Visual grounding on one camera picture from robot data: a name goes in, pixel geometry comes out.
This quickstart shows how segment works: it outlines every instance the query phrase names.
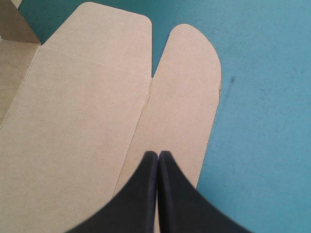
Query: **cardboard box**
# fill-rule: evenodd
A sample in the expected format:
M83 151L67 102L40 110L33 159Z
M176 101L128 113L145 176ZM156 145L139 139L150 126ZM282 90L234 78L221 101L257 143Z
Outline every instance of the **cardboard box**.
M199 31L173 29L153 79L152 25L135 13L87 2L44 45L28 44L33 53L24 44L18 51L29 69L0 129L1 232L79 224L146 150L172 151L196 185L221 83L215 49Z

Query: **cardboard flap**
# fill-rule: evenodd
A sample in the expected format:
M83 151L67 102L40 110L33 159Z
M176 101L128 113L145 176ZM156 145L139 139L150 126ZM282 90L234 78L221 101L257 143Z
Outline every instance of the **cardboard flap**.
M0 36L7 40L40 44L11 0L0 0Z
M115 193L147 150L169 150L196 186L219 103L221 66L206 37L188 24L169 36Z
M43 47L151 77L151 21L86 2Z

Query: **teal floor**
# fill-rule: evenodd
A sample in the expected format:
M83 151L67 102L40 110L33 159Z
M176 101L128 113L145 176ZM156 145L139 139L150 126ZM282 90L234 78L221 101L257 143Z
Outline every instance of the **teal floor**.
M83 2L24 0L19 10L45 42ZM310 232L311 1L95 2L151 19L153 73L175 25L206 35L223 87L198 190L252 231Z

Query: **crease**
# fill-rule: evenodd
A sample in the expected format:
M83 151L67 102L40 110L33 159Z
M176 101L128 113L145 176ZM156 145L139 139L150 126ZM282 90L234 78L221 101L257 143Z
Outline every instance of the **crease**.
M130 70L127 70L127 69L122 69L122 68L120 68L120 67L116 67L116 66L113 66L113 65L110 65L110 64L107 64L107 63L95 62L95 61L92 61L92 60L90 60L90 59L87 59L87 58L84 58L84 57L81 57L81 56L78 56L78 55L74 55L74 54L71 54L71 53L63 52L63 51L60 51L60 50L52 49L52 48L47 47L47 46L42 46L42 47L43 47L44 49L53 50L53 51L56 51L56 52L59 52L59 53L62 53L62 54L65 54L65 55L68 55L68 56L71 56L71 57L76 57L76 58L79 58L79 59L81 59L81 60L84 60L84 61L87 61L87 62L91 62L91 63L93 63L93 64L102 65L102 66L107 66L107 67L112 67L112 68L117 69L117 70L126 71L126 72L128 72L128 73L140 75L140 76L143 76L143 77L148 77L148 76L149 76L149 75L147 75L147 74L140 74L140 73L137 73L137 72L134 72L134 71L130 71Z
M119 183L119 181L120 181L121 173L122 173L122 171L123 171L123 169L124 169L125 161L126 161L126 159L127 159L127 157L128 157L128 153L129 153L130 148L131 148L131 145L132 145L132 143L133 143L133 139L134 139L134 136L135 136L135 134L136 134L136 131L137 131L137 128L138 128L138 125L139 125L141 116L142 116L143 112L145 111L145 109L146 109L146 107L147 107L147 105L148 105L148 103L149 103L149 99L150 99L150 96L151 96L152 83L153 83L154 79L155 79L155 78L151 78L151 81L150 81L150 84L149 84L149 88L148 88L148 97L146 98L146 101L145 101L145 103L144 103L144 105L143 105L143 107L142 107L142 109L141 109L141 112L140 112L140 115L139 115L139 118L138 118L138 121L137 121L135 130L134 130L133 136L132 136L132 138L131 138L130 145L128 146L128 149L127 149L127 152L126 152L126 155L125 155L123 164L122 164L122 168L121 168L121 171L120 171L120 173L119 173L119 176L118 176L118 179L117 179L117 182L116 182L116 186L115 186L115 188L114 188L114 190L113 190L112 197L114 197L114 196L116 195L116 190L117 190L118 183Z
M13 108L15 102L16 102L16 99L17 99L17 97L18 97L18 95L19 95L19 92L20 92L20 90L21 90L21 88L22 88L22 86L23 86L23 84L24 84L24 82L25 82L26 77L28 76L29 70L30 70L30 68L33 66L34 60L35 60L35 58L36 58L36 56L37 56L37 54L38 54L39 49L40 49L40 45L38 45L38 48L37 48L37 50L36 50L36 52L35 52L35 55L34 55L34 57L33 57L33 60L31 61L31 63L30 63L30 65L29 65L29 67L28 67L28 70L27 70L26 74L25 74L25 76L24 76L24 78L23 78L21 84L19 85L19 88L18 88L18 90L17 90L17 93L16 93L16 95L15 95L15 97L14 97L14 99L13 99L13 101L12 101L12 103L11 103L9 109L8 109L8 112L6 113L6 115L5 115L4 119L3 119L3 122L0 124L0 131L1 131L1 129L3 128L4 124L6 123L6 120L7 120L8 116L9 116L9 114L10 114L10 112L11 112L11 110L12 110L12 108Z

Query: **brown cardboard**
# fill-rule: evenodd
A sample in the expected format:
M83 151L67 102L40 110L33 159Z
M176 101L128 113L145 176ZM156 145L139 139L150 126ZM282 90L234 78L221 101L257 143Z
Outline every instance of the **brown cardboard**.
M39 48L0 129L0 232L79 224L146 150L170 150L196 185L219 59L199 31L179 25L151 79L151 31L144 16L88 2Z
M14 4L14 6L18 9L19 8L19 5L21 4L21 1L22 0L11 0L12 3Z
M82 4L64 27L88 36L39 49L0 131L1 232L63 232L111 199L151 82L151 23L120 11Z
M11 0L0 0L0 36L7 40L40 44Z
M212 44L194 27L176 26L141 113L116 191L146 150L169 150L196 186L216 114L221 66Z
M38 44L0 39L0 128L38 48Z
M132 12L113 8L112 14L111 7L87 5L80 6L43 46L151 77L151 21Z

